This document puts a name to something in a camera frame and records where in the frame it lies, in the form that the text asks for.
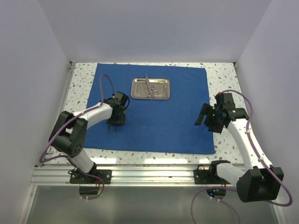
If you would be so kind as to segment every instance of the stainless steel tray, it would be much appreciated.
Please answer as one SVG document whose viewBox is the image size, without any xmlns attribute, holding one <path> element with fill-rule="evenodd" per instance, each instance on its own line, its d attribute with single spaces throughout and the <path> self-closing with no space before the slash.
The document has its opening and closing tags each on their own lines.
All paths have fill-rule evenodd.
<svg viewBox="0 0 299 224">
<path fill-rule="evenodd" d="M 146 78 L 135 78 L 132 82 L 131 97 L 134 99 L 166 100 L 170 97 L 170 82 L 166 78 L 149 78 L 151 91 Z"/>
</svg>

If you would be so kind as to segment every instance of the white robotic arm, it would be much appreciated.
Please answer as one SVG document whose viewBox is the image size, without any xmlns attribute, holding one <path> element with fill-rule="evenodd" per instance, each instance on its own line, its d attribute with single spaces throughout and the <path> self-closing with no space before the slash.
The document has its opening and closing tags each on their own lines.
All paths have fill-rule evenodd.
<svg viewBox="0 0 299 224">
<path fill-rule="evenodd" d="M 50 139 L 68 120 L 78 117 L 71 122 L 52 142 L 52 146 L 59 152 L 68 156 L 70 162 L 85 173 L 92 173 L 95 169 L 95 163 L 88 157 L 83 149 L 85 135 L 88 128 L 106 120 L 110 125 L 123 125 L 125 123 L 125 106 L 129 97 L 124 93 L 117 92 L 115 96 L 104 100 L 103 103 L 98 103 L 91 108 L 87 108 L 83 112 L 62 112 Z"/>
<path fill-rule="evenodd" d="M 236 141 L 243 158 L 245 171 L 234 167 L 231 163 L 221 163 L 217 165 L 217 175 L 220 178 L 230 182 L 235 187 L 239 178 L 242 177 L 247 170 L 253 168 L 264 168 L 249 142 L 246 132 L 246 124 L 246 119 L 237 119 L 236 121 L 231 121 L 228 125 L 228 131 L 232 134 L 234 140 Z M 265 156 L 260 145 L 258 144 L 256 137 L 252 132 L 251 126 L 249 126 L 249 130 L 254 145 L 256 146 L 259 154 L 263 156 L 264 162 L 267 164 L 267 166 L 272 166 L 271 161 Z"/>
<path fill-rule="evenodd" d="M 214 106 L 203 104 L 195 125 L 200 125 L 206 116 L 204 124 L 209 131 L 221 133 L 223 127 L 226 127 L 237 143 L 245 171 L 233 166 L 229 161 L 213 161 L 209 168 L 211 179 L 221 178 L 231 183 L 237 188 L 238 196 L 243 202 L 276 199 L 280 184 L 265 166 L 269 167 L 280 180 L 284 176 L 282 169 L 274 167 L 265 156 L 251 126 L 249 125 L 249 129 L 246 128 L 249 117 L 244 108 L 235 107 L 232 94 L 218 93 L 215 98 L 217 103 Z M 248 132 L 260 158 L 249 141 Z"/>
</svg>

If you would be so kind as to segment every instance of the white enclosure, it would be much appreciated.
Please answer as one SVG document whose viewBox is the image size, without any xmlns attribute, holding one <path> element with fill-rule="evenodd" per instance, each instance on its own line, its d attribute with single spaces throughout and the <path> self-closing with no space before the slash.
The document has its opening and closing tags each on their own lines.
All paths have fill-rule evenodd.
<svg viewBox="0 0 299 224">
<path fill-rule="evenodd" d="M 297 0 L 0 1 L 1 223 L 17 223 L 77 62 L 237 62 L 268 158 L 298 220 Z M 288 200 L 281 190 L 278 200 Z"/>
</svg>

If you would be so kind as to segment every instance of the blue cloth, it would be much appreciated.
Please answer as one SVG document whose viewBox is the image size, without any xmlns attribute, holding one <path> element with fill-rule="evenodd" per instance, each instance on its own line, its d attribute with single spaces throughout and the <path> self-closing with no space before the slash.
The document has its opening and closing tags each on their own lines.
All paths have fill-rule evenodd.
<svg viewBox="0 0 299 224">
<path fill-rule="evenodd" d="M 110 135 L 105 121 L 87 130 L 85 147 L 110 150 L 169 153 L 213 154 L 213 133 L 204 125 L 194 126 L 203 103 L 209 103 L 206 70 L 173 66 L 98 64 L 87 107 L 101 100 L 99 78 L 108 74 L 115 91 L 130 97 L 126 123 Z M 134 78 L 167 78 L 171 85 L 168 100 L 133 99 Z M 111 97 L 111 85 L 103 77 L 105 98 Z"/>
</svg>

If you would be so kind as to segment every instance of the purple cable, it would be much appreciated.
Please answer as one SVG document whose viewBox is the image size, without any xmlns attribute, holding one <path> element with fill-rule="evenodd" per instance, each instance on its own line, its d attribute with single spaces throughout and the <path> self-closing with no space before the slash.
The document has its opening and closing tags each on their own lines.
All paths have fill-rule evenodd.
<svg viewBox="0 0 299 224">
<path fill-rule="evenodd" d="M 205 190 L 210 190 L 210 189 L 223 189 L 223 190 L 229 190 L 229 191 L 236 192 L 236 189 L 230 189 L 230 188 L 226 188 L 226 187 L 208 187 L 208 188 L 203 188 L 200 191 L 198 191 L 194 195 L 194 197 L 192 199 L 192 202 L 191 202 L 191 217 L 192 217 L 192 220 L 193 220 L 194 224 L 197 224 L 197 222 L 195 221 L 195 218 L 194 218 L 194 213 L 193 213 L 193 204 L 194 204 L 194 201 L 195 201 L 197 195 L 199 195 L 201 192 L 203 192 Z M 229 203 L 227 203 L 227 202 L 225 202 L 223 200 L 220 200 L 220 202 L 226 204 L 228 207 L 230 207 L 232 210 L 234 210 L 234 212 L 236 213 L 236 215 L 238 217 L 238 222 L 241 223 L 241 218 L 240 218 L 240 215 L 239 215 L 238 211 L 232 205 L 230 205 Z"/>
<path fill-rule="evenodd" d="M 72 166 L 74 166 L 75 168 L 77 168 L 77 170 L 78 170 L 80 173 L 84 174 L 85 176 L 89 176 L 89 177 L 96 178 L 96 179 L 100 180 L 100 181 L 101 181 L 101 184 L 103 185 L 101 191 L 100 191 L 96 196 L 85 197 L 85 198 L 82 197 L 82 198 L 84 198 L 85 200 L 93 200 L 93 199 L 96 199 L 97 197 L 99 197 L 99 196 L 103 193 L 103 191 L 104 191 L 104 187 L 105 187 L 103 179 L 100 178 L 99 176 L 95 176 L 95 175 L 91 175 L 91 174 L 85 173 L 83 170 L 79 169 L 74 163 L 72 163 L 72 161 L 71 161 L 70 159 L 68 159 L 68 161 L 70 162 L 70 164 L 71 164 Z"/>
<path fill-rule="evenodd" d="M 247 101 L 247 103 L 249 104 L 249 107 L 250 107 L 250 115 L 249 115 L 249 119 L 248 119 L 248 121 L 247 121 L 247 124 L 246 124 L 246 132 L 247 132 L 247 136 L 248 136 L 248 139 L 249 139 L 249 142 L 250 142 L 250 144 L 251 144 L 251 146 L 252 146 L 252 148 L 253 148 L 253 150 L 254 150 L 254 152 L 256 153 L 256 155 L 257 155 L 257 157 L 260 159 L 261 158 L 261 155 L 258 153 L 258 151 L 257 151 L 257 149 L 256 149 L 256 146 L 254 145 L 254 143 L 253 143 L 253 140 L 252 140 L 252 138 L 251 138 L 251 135 L 250 135 L 250 132 L 249 132 L 249 124 L 250 124 L 250 122 L 251 122 L 251 120 L 252 120 L 252 117 L 253 117 L 253 107 L 252 107 L 252 104 L 251 104 L 251 102 L 249 101 L 249 99 L 246 97 L 246 96 L 244 96 L 242 93 L 240 93 L 240 92 L 238 92 L 238 91 L 236 91 L 236 90 L 225 90 L 225 91 L 222 91 L 222 93 L 224 93 L 224 92 L 235 92 L 235 93 L 237 93 L 237 94 L 239 94 L 240 96 L 242 96 L 246 101 Z M 293 197 L 292 197 L 292 195 L 291 195 L 291 193 L 290 193 L 290 191 L 289 191 L 289 189 L 287 188 L 287 186 L 275 175 L 275 173 L 273 173 L 273 171 L 267 166 L 267 164 L 264 162 L 264 160 L 261 160 L 260 159 L 260 161 L 261 161 L 261 163 L 262 163 L 262 165 L 268 170 L 268 172 L 275 178 L 275 180 L 285 189 L 285 191 L 287 192 L 287 194 L 288 194 L 288 196 L 289 196 L 289 198 L 290 198 L 290 200 L 289 200 L 289 202 L 288 203 L 286 203 L 286 204 L 282 204 L 282 203 L 277 203 L 277 202 L 273 202 L 273 201 L 267 201 L 267 202 L 269 202 L 269 203 L 271 203 L 271 204 L 274 204 L 274 205 L 277 205 L 277 206 L 282 206 L 282 207 L 287 207 L 287 206 L 290 206 L 292 203 L 293 203 Z"/>
<path fill-rule="evenodd" d="M 114 86 L 112 84 L 111 78 L 106 74 L 101 74 L 101 76 L 100 76 L 100 91 L 101 91 L 101 97 L 102 97 L 101 105 L 104 102 L 104 92 L 103 92 L 103 88 L 102 88 L 102 78 L 103 78 L 103 76 L 106 76 L 108 78 L 108 80 L 110 81 L 110 84 L 111 84 L 111 87 L 112 87 L 112 96 L 114 96 Z"/>
<path fill-rule="evenodd" d="M 111 78 L 107 75 L 107 74 L 101 74 L 100 76 L 100 92 L 101 92 L 101 104 L 100 106 L 103 105 L 104 103 L 104 92 L 103 92 L 103 88 L 102 88 L 102 78 L 103 76 L 106 76 L 108 78 L 108 80 L 110 81 L 110 84 L 111 84 L 111 87 L 112 87 L 112 94 L 114 96 L 114 86 L 113 86 L 113 83 L 112 83 L 112 80 Z M 94 106 L 94 107 L 91 107 L 91 108 L 88 108 L 86 110 L 84 110 L 82 113 L 79 113 L 77 116 L 74 116 L 73 118 L 71 118 L 70 120 L 68 120 L 64 125 L 61 126 L 61 128 L 59 128 L 59 130 L 53 135 L 53 137 L 51 138 L 51 140 L 48 142 L 46 148 L 43 150 L 41 156 L 39 157 L 39 162 L 40 163 L 44 163 L 44 162 L 48 162 L 48 161 L 51 161 L 53 159 L 57 159 L 57 158 L 67 158 L 68 161 L 70 162 L 71 165 L 73 165 L 74 167 L 76 167 L 78 169 L 78 171 L 86 176 L 89 176 L 89 177 L 92 177 L 92 178 L 96 178 L 98 180 L 101 181 L 103 187 L 102 187 L 102 190 L 96 195 L 96 196 L 93 196 L 93 197 L 86 197 L 85 199 L 87 200 L 92 200 L 92 199 L 95 199 L 97 197 L 99 197 L 103 191 L 104 191 L 104 181 L 98 177 L 98 176 L 95 176 L 95 175 L 91 175 L 91 174 L 88 174 L 88 173 L 85 173 L 83 170 L 79 169 L 74 163 L 72 163 L 72 161 L 69 159 L 69 157 L 67 155 L 57 155 L 57 156 L 54 156 L 54 157 L 51 157 L 51 158 L 48 158 L 48 159 L 45 159 L 43 160 L 45 154 L 47 153 L 47 150 L 48 148 L 52 145 L 53 141 L 55 140 L 55 138 L 74 120 L 76 120 L 77 118 L 79 118 L 80 116 L 82 116 L 83 114 L 87 113 L 87 112 L 90 112 L 94 109 L 97 109 L 99 108 L 99 106 Z"/>
<path fill-rule="evenodd" d="M 103 76 L 106 76 L 108 78 L 108 80 L 110 81 L 110 84 L 111 84 L 111 87 L 112 87 L 112 94 L 114 95 L 114 86 L 113 86 L 113 83 L 112 83 L 112 80 L 111 78 L 107 75 L 107 74 L 101 74 L 100 76 L 100 92 L 101 92 L 101 104 L 100 106 L 102 106 L 102 104 L 104 103 L 104 92 L 103 92 L 103 88 L 102 88 L 102 78 Z M 98 106 L 95 106 L 95 107 L 91 107 L 89 109 L 86 109 L 85 111 L 83 111 L 82 113 L 78 114 L 77 116 L 73 117 L 72 119 L 68 120 L 63 126 L 61 126 L 61 128 L 54 134 L 54 136 L 51 138 L 51 140 L 48 142 L 46 148 L 43 150 L 41 156 L 39 157 L 39 162 L 40 163 L 44 163 L 44 162 L 48 162 L 48 161 L 51 161 L 51 160 L 54 160 L 54 159 L 57 159 L 57 158 L 68 158 L 68 156 L 66 155 L 57 155 L 57 156 L 54 156 L 54 157 L 51 157 L 51 158 L 48 158 L 48 159 L 45 159 L 43 160 L 44 156 L 46 155 L 47 153 L 47 150 L 48 148 L 52 145 L 53 141 L 55 140 L 55 138 L 72 122 L 74 121 L 75 119 L 79 118 L 80 116 L 82 116 L 83 114 L 87 113 L 87 112 L 90 112 L 94 109 L 97 109 Z"/>
<path fill-rule="evenodd" d="M 75 119 L 79 118 L 81 115 L 87 113 L 87 112 L 90 112 L 94 109 L 97 109 L 98 106 L 94 106 L 94 107 L 91 107 L 85 111 L 83 111 L 82 113 L 78 114 L 77 116 L 74 116 L 73 118 L 71 118 L 70 120 L 68 120 L 64 125 L 61 126 L 61 128 L 59 128 L 59 130 L 53 135 L 53 137 L 51 138 L 51 140 L 48 142 L 46 148 L 43 150 L 41 156 L 39 157 L 39 162 L 40 163 L 44 163 L 44 162 L 48 162 L 48 161 L 51 161 L 53 159 L 57 159 L 57 158 L 68 158 L 67 155 L 57 155 L 57 156 L 54 156 L 54 157 L 51 157 L 51 158 L 48 158 L 48 159 L 45 159 L 43 160 L 45 154 L 47 153 L 47 150 L 48 148 L 52 145 L 53 141 L 55 140 L 55 138 L 72 122 L 74 121 Z"/>
</svg>

